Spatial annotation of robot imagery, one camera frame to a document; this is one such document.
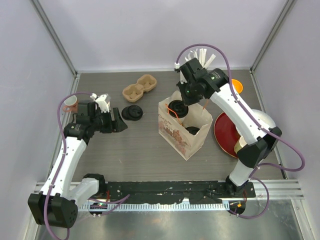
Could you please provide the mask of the stack of black cup lids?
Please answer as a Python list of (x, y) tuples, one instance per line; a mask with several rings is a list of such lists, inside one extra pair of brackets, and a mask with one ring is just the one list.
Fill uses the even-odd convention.
[(143, 116), (143, 110), (140, 106), (133, 104), (125, 107), (121, 111), (121, 116), (127, 121), (138, 121)]

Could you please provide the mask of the black cup lid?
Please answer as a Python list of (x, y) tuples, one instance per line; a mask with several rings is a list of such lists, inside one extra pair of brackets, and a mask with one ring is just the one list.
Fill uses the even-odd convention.
[(189, 113), (189, 108), (183, 103), (182, 100), (173, 100), (168, 105), (168, 113), (173, 118), (184, 118)]
[(200, 130), (198, 127), (195, 127), (195, 126), (189, 126), (189, 127), (186, 127), (185, 129), (193, 136), (195, 136)]

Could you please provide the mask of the white paper cup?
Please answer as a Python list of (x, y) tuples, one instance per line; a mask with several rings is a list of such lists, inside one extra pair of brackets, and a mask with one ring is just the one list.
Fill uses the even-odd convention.
[(175, 112), (175, 120), (178, 124), (183, 125), (185, 118), (188, 116), (188, 112)]

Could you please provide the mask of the paper bag with orange handles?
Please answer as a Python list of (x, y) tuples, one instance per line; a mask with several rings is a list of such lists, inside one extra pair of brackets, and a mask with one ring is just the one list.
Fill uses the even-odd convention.
[[(180, 125), (169, 114), (168, 105), (173, 100), (182, 100), (178, 90), (158, 103), (158, 132), (187, 161), (203, 146), (213, 117), (196, 103), (188, 107), (188, 115)], [(192, 135), (186, 130), (187, 127), (197, 127), (199, 131)]]

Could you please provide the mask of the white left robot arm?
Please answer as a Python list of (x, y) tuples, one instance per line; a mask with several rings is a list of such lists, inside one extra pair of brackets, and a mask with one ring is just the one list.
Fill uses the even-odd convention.
[(91, 100), (79, 102), (75, 122), (62, 131), (62, 146), (51, 173), (39, 193), (32, 193), (28, 206), (38, 225), (71, 228), (78, 208), (90, 197), (102, 199), (107, 192), (101, 174), (88, 173), (75, 188), (71, 182), (78, 162), (96, 132), (119, 133), (127, 129), (118, 108), (110, 107), (108, 94), (91, 95)]

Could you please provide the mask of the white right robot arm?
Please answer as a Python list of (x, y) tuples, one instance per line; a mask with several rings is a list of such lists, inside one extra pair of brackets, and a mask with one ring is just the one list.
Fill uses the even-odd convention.
[(282, 135), (279, 127), (270, 127), (242, 102), (229, 77), (219, 68), (207, 71), (197, 58), (183, 65), (175, 63), (174, 70), (181, 73), (177, 83), (186, 106), (209, 99), (220, 107), (241, 132), (246, 144), (237, 153), (237, 164), (225, 180), (225, 191), (233, 198), (243, 193), (254, 168), (264, 160)]

